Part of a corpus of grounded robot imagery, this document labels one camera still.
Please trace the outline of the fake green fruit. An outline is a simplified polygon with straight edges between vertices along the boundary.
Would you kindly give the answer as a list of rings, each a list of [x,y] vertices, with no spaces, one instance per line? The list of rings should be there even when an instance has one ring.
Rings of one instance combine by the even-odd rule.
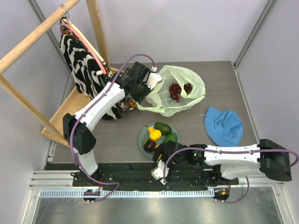
[[[164,139],[164,144],[166,144],[169,141],[172,141],[172,142],[176,143],[178,141],[177,134],[176,133],[170,133],[170,134],[166,135],[166,137]]]

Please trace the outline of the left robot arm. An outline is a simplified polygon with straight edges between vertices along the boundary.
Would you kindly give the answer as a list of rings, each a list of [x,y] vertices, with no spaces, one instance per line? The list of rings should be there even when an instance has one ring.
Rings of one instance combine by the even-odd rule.
[[[135,62],[131,69],[107,77],[106,86],[81,110],[64,115],[64,138],[70,146],[74,164],[84,173],[83,180],[87,185],[95,186],[100,180],[93,151],[96,138],[92,133],[97,123],[122,98],[130,94],[134,100],[141,101],[160,81],[155,65],[148,68]]]

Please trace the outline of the fake dark green avocado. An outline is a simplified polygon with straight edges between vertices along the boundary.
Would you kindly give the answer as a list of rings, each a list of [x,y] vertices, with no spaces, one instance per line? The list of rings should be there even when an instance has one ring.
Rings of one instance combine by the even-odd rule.
[[[172,132],[172,129],[168,124],[161,123],[161,122],[156,122],[155,128],[159,130],[163,136],[166,136]]]

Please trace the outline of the fake dark plum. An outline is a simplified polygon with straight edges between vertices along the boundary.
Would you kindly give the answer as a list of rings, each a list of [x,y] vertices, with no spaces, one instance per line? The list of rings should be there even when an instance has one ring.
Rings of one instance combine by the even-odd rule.
[[[143,142],[143,149],[146,151],[146,152],[149,152],[151,153],[156,147],[156,142],[155,141],[152,141],[152,140],[145,140]]]

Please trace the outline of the fake yellow pepper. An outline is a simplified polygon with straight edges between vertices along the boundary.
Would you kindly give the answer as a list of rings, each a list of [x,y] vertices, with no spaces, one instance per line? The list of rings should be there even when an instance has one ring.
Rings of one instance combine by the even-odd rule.
[[[158,129],[155,129],[153,127],[148,127],[147,130],[149,133],[150,140],[152,140],[154,142],[157,142],[162,137],[162,133]]]

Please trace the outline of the fake purple grape bunch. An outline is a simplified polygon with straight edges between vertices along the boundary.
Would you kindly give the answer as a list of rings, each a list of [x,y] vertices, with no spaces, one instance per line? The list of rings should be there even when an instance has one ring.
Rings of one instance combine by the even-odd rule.
[[[193,86],[190,83],[186,83],[183,86],[183,89],[187,94],[191,93]],[[179,86],[179,84],[172,83],[169,86],[169,96],[172,100],[176,101],[177,103],[180,101],[180,94],[182,92],[182,88]]]

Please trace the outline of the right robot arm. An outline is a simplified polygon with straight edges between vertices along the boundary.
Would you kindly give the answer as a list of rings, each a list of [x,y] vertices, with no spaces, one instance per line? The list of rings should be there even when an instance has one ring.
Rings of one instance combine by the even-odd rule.
[[[183,168],[211,168],[211,179],[216,184],[245,176],[266,176],[274,181],[289,182],[292,180],[289,154],[289,150],[268,139],[244,147],[186,146],[170,140],[154,151],[153,161],[157,166],[151,175],[165,184],[171,172],[170,164],[178,164]]]

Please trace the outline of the pale green plastic bag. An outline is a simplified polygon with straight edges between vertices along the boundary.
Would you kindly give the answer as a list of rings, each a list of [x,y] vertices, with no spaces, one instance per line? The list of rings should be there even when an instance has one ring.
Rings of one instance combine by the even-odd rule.
[[[205,98],[205,84],[194,71],[165,65],[159,74],[163,78],[162,81],[144,102],[137,104],[139,110],[170,117],[177,112],[190,109]]]

